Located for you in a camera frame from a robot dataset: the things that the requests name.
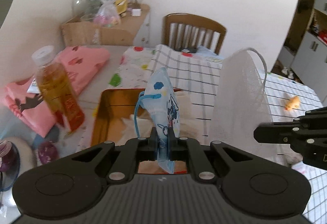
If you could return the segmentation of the grey wall cabinet unit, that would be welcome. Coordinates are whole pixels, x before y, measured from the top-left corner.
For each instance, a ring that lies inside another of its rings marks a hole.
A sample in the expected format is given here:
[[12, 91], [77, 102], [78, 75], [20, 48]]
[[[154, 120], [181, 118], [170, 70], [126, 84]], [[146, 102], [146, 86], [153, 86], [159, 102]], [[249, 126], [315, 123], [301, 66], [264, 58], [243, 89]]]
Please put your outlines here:
[[298, 0], [275, 69], [312, 88], [326, 105], [326, 0]]

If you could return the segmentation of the red gold metal tin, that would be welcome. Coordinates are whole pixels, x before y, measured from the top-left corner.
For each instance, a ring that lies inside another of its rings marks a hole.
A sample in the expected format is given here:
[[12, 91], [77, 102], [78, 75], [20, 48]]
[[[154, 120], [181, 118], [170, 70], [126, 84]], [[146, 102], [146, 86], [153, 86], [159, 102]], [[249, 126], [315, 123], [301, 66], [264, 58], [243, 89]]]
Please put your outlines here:
[[[143, 89], [107, 89], [102, 92], [94, 122], [91, 146], [99, 145], [105, 141], [110, 141], [111, 144], [117, 143], [125, 137], [124, 131], [127, 126], [124, 120], [129, 120], [130, 115], [134, 114], [139, 94], [142, 91]], [[151, 129], [147, 130], [146, 137], [150, 137]], [[130, 130], [132, 139], [137, 138], [134, 125]], [[108, 172], [105, 173], [105, 176], [108, 175], [115, 160], [114, 147], [117, 145], [111, 147], [109, 155], [104, 157], [97, 166], [97, 168], [107, 169]], [[166, 174], [159, 167], [157, 160], [139, 163], [138, 173]]]

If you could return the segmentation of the yellow toy box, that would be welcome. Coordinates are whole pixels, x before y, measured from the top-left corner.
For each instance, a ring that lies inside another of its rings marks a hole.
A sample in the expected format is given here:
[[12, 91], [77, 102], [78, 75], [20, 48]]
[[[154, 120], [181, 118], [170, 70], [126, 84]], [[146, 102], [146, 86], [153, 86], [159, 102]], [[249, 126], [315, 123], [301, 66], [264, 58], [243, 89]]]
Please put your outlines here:
[[114, 2], [118, 14], [123, 14], [128, 9], [128, 0], [116, 0]]

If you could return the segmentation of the blue cartoon face mask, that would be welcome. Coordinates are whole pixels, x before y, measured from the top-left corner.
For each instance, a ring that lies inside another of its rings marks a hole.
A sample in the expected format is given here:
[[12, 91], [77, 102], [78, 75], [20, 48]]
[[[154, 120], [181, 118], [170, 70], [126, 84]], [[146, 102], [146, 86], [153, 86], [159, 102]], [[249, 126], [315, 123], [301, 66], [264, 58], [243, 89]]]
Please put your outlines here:
[[175, 162], [168, 157], [168, 130], [171, 128], [176, 137], [180, 136], [180, 110], [166, 68], [162, 67], [151, 75], [146, 89], [139, 94], [135, 114], [140, 107], [149, 113], [156, 128], [159, 167], [173, 174]]

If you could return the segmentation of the brown wooden chair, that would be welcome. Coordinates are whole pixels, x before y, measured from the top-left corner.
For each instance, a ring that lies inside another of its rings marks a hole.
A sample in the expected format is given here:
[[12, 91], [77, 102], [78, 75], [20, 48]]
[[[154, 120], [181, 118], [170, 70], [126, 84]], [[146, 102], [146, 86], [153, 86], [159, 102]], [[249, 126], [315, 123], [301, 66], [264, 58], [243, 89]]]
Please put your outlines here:
[[172, 13], [163, 19], [163, 44], [175, 51], [196, 51], [199, 46], [219, 54], [227, 29], [206, 17]]

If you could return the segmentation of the wooden side cabinet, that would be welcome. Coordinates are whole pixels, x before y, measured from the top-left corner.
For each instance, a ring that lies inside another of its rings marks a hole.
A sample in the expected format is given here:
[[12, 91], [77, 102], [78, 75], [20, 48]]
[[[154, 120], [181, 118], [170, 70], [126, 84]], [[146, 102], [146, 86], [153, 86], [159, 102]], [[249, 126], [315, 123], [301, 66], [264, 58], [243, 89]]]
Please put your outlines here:
[[141, 15], [133, 17], [130, 13], [113, 27], [99, 26], [93, 22], [81, 21], [76, 16], [61, 26], [66, 46], [107, 45], [142, 46], [150, 45], [150, 7], [141, 5]]

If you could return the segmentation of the pink folded cloth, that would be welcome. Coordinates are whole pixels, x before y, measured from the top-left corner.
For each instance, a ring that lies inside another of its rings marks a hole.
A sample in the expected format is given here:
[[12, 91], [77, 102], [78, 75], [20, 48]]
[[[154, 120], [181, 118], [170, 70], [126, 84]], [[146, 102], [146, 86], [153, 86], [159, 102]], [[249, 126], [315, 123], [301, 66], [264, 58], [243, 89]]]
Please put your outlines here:
[[53, 46], [42, 47], [32, 55], [35, 75], [7, 84], [3, 104], [41, 137], [56, 124], [73, 132], [85, 120], [78, 95], [109, 57], [105, 48], [75, 46], [55, 54]]

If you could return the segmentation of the glass bowl vase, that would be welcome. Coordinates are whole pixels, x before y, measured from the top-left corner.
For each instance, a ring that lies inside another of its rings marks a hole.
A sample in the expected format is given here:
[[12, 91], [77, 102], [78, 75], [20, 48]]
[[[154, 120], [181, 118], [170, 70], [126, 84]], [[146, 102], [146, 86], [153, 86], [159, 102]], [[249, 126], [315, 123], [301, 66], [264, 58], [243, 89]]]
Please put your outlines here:
[[101, 5], [101, 0], [72, 0], [72, 13], [73, 16], [94, 15]]

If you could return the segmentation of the plastic bag of candy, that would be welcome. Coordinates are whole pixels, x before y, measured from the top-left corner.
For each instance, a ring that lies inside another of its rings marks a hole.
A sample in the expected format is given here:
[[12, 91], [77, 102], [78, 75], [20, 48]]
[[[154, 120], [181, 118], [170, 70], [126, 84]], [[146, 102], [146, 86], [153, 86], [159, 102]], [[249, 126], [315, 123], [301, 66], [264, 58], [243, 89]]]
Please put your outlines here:
[[113, 27], [121, 23], [115, 2], [117, 0], [100, 0], [102, 5], [93, 18], [93, 23], [104, 27]]

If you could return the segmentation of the amber drink bottle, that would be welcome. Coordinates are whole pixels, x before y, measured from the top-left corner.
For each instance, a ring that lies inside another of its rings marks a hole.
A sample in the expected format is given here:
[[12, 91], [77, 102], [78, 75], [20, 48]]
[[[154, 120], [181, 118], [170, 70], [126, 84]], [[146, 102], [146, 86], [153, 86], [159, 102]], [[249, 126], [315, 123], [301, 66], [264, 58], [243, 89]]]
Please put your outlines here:
[[73, 133], [82, 126], [85, 115], [78, 105], [68, 73], [55, 57], [54, 46], [44, 46], [32, 54], [37, 66], [36, 83], [57, 124]]

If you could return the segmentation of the white black grid tablecloth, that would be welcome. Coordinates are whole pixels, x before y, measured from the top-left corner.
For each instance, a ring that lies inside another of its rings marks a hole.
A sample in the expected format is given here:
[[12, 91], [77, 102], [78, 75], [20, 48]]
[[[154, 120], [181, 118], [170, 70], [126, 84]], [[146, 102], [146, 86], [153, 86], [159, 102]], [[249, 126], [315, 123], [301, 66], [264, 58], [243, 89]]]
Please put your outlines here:
[[320, 108], [321, 102], [309, 87], [256, 66], [255, 56], [253, 49], [245, 49], [222, 59], [160, 44], [145, 78], [164, 67], [172, 85], [188, 92], [193, 134], [200, 143], [220, 140], [301, 172], [312, 189], [304, 215], [313, 223], [326, 223], [326, 171], [304, 164], [289, 145], [260, 144], [253, 138], [259, 123], [290, 122]]

